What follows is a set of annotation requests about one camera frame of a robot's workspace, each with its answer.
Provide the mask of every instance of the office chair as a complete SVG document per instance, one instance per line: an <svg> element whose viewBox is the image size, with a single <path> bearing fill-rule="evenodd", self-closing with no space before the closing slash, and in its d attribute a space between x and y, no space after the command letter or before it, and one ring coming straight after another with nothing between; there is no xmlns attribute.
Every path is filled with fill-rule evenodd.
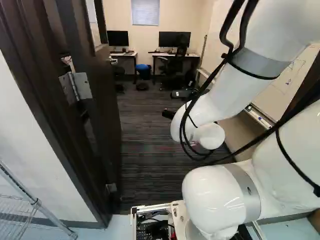
<svg viewBox="0 0 320 240"><path fill-rule="evenodd" d="M161 74L166 76L166 79L161 81L162 89L176 90L181 89L184 85L184 77L177 75L183 71L184 58L187 54L187 47L179 46L173 59L168 59L163 56L158 58L164 63L160 66Z"/></svg>

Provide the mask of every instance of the dark striped carpet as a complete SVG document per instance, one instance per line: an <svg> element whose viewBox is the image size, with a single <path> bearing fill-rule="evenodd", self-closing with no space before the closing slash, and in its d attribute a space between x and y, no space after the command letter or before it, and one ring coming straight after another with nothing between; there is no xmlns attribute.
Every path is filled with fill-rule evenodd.
<svg viewBox="0 0 320 240"><path fill-rule="evenodd" d="M184 176L206 165L186 156L180 144L171 139L170 120L162 117L164 108L177 110L183 102L171 100L169 91L159 90L159 83L153 86L148 81L148 91L137 91L129 81L117 83L125 87L125 93L118 95L122 127L121 211L181 200ZM208 161L228 154L223 145Z"/></svg>

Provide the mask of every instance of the metal bracket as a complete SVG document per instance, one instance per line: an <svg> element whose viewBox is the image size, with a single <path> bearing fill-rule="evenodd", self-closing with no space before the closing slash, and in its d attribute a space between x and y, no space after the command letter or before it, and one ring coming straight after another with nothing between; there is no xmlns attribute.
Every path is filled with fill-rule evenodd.
<svg viewBox="0 0 320 240"><path fill-rule="evenodd" d="M59 77L60 84L69 105L83 99L92 99L92 93L85 72L68 72Z"/></svg>

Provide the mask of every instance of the metal wire shelf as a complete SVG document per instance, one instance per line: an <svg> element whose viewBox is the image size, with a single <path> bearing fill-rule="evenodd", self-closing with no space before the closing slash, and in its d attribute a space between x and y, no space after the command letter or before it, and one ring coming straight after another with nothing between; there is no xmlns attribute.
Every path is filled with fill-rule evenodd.
<svg viewBox="0 0 320 240"><path fill-rule="evenodd" d="M37 209L23 197L0 194L0 239L21 239Z"/></svg>
<svg viewBox="0 0 320 240"><path fill-rule="evenodd" d="M20 240L28 226L31 225L31 220L37 211L41 212L71 239L77 239L78 234L66 227L42 204L39 198L33 196L1 160L0 176L22 196L0 194L0 240Z"/></svg>

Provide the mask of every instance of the silver band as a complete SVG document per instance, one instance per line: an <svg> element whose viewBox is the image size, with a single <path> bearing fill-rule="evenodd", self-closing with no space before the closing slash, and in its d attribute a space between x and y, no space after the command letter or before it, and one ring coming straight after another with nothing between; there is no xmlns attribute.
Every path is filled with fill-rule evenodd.
<svg viewBox="0 0 320 240"><path fill-rule="evenodd" d="M238 182L245 205L245 223L257 220L261 214L261 201L258 190L250 176L238 165L233 163L223 164Z"/></svg>
<svg viewBox="0 0 320 240"><path fill-rule="evenodd" d="M261 56L245 47L231 61L251 74L266 78L278 77L291 64L290 61L277 61Z"/></svg>

